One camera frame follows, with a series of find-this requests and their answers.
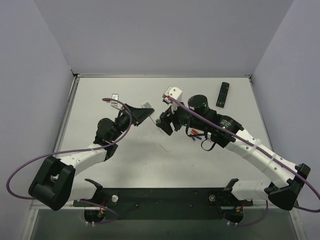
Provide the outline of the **white battery cover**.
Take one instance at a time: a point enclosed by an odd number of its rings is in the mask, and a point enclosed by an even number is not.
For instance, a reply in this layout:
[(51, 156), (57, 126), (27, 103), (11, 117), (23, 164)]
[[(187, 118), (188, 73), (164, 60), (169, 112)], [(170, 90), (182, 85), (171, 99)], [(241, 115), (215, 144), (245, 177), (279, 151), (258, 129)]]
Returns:
[(171, 147), (167, 144), (161, 143), (160, 146), (166, 151), (166, 152), (170, 152), (171, 151)]

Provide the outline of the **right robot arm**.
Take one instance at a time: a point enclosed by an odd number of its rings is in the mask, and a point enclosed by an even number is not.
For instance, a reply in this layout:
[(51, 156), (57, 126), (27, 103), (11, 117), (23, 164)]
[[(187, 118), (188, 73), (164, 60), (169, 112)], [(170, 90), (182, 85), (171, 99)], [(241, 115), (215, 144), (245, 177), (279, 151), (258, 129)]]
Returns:
[(206, 96), (198, 94), (188, 100), (188, 107), (173, 95), (163, 95), (169, 108), (156, 125), (171, 135), (181, 127), (202, 132), (214, 146), (231, 151), (267, 176), (267, 180), (244, 181), (237, 178), (225, 188), (238, 201), (269, 200), (282, 210), (295, 208), (296, 200), (311, 169), (304, 163), (295, 164), (264, 146), (236, 120), (209, 108)]

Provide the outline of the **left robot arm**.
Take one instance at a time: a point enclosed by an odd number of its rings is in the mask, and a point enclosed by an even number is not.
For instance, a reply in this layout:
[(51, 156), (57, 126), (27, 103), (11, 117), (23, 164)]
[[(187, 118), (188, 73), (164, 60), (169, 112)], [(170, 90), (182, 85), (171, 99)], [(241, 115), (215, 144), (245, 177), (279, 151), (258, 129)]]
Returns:
[(66, 152), (59, 158), (50, 155), (44, 159), (28, 189), (29, 195), (53, 211), (73, 200), (84, 199), (92, 206), (100, 204), (103, 187), (89, 178), (84, 180), (85, 186), (76, 187), (75, 176), (110, 159), (122, 134), (131, 126), (139, 126), (154, 111), (152, 107), (136, 108), (125, 104), (114, 120), (102, 118), (93, 143), (85, 151)]

